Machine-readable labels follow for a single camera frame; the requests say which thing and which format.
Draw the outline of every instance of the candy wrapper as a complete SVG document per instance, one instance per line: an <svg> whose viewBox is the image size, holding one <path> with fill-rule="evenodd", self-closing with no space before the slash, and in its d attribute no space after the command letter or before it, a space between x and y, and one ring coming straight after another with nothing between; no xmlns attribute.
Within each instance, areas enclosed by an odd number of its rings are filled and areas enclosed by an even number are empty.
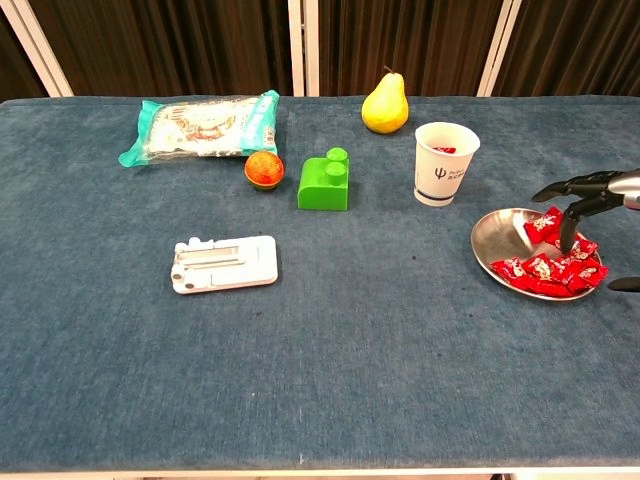
<svg viewBox="0 0 640 480"><path fill-rule="evenodd" d="M560 249L562 212L556 207L524 228L533 244L548 243ZM491 264L494 272L516 288L548 297L579 295L597 287L609 269L594 254L598 244L577 234L572 249L566 255L551 259L541 253L521 261L518 258L499 260Z"/></svg>
<svg viewBox="0 0 640 480"><path fill-rule="evenodd" d="M551 207L547 213L533 222L524 224L524 229L529 239L534 243L542 243L545 238L553 233L557 233L562 223L562 211L556 207Z"/></svg>
<svg viewBox="0 0 640 480"><path fill-rule="evenodd" d="M276 113L280 96L222 97L162 105L144 100L138 116L138 138L118 158L134 167L186 157L277 154Z"/></svg>

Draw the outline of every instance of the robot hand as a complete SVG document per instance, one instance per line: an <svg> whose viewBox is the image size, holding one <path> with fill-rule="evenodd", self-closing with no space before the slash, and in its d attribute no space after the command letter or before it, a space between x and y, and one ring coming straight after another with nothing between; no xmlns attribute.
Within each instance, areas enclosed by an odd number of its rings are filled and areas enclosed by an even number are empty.
<svg viewBox="0 0 640 480"><path fill-rule="evenodd" d="M564 212L560 226L560 249L567 253L573 246L576 227L582 217L606 212L624 205L640 210L640 169L630 172L603 171L556 182L536 193L534 202L546 202L559 195L577 195L582 198ZM612 290L640 292L640 277L614 280Z"/></svg>

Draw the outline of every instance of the dark curtain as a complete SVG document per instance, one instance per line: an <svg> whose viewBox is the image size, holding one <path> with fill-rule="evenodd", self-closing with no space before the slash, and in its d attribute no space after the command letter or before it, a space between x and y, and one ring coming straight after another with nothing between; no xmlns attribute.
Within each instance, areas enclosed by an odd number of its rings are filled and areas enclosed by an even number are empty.
<svg viewBox="0 0 640 480"><path fill-rule="evenodd" d="M2 10L0 20L0 102L12 98L47 97L47 91Z"/></svg>
<svg viewBox="0 0 640 480"><path fill-rule="evenodd" d="M370 93L387 65L407 95L476 95L501 0L319 0L320 94Z"/></svg>
<svg viewBox="0 0 640 480"><path fill-rule="evenodd" d="M76 95L293 93L287 0L30 0Z"/></svg>
<svg viewBox="0 0 640 480"><path fill-rule="evenodd" d="M495 96L640 95L640 1L523 0Z"/></svg>

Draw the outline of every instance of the red item in cup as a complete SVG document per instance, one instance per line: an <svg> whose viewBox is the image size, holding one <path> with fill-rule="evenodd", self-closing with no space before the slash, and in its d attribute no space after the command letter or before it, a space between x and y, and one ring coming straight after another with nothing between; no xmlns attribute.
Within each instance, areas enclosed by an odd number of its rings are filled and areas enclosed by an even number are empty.
<svg viewBox="0 0 640 480"><path fill-rule="evenodd" d="M529 239L534 244L542 243L552 233L557 233L562 223L563 213L557 207L551 207L547 213L533 222L524 224Z"/></svg>
<svg viewBox="0 0 640 480"><path fill-rule="evenodd" d="M434 147L434 150L438 150L443 153L456 153L456 149L454 147Z"/></svg>
<svg viewBox="0 0 640 480"><path fill-rule="evenodd" d="M494 272L509 282L516 288L527 290L529 288L529 276L522 269L522 264L518 258L508 258L506 260L498 260L491 264Z"/></svg>

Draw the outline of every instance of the paper cup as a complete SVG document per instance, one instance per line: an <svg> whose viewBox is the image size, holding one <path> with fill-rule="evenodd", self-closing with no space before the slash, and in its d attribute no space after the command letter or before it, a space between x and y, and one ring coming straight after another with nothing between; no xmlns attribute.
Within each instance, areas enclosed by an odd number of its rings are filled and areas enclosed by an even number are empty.
<svg viewBox="0 0 640 480"><path fill-rule="evenodd" d="M444 153L436 147L453 147ZM413 193L418 201L432 207L449 205L480 147L480 139L467 127L433 122L416 130L416 178Z"/></svg>

